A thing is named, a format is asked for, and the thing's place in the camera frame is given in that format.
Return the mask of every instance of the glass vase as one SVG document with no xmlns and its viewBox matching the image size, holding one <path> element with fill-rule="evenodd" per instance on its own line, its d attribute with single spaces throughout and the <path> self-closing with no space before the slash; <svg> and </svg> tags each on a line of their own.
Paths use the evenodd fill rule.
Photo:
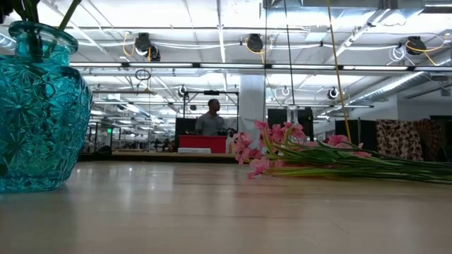
<svg viewBox="0 0 452 254">
<path fill-rule="evenodd" d="M 48 191 L 70 175 L 92 93 L 69 67 L 77 40 L 48 25 L 11 24 L 14 56 L 0 56 L 0 193 Z"/>
</svg>

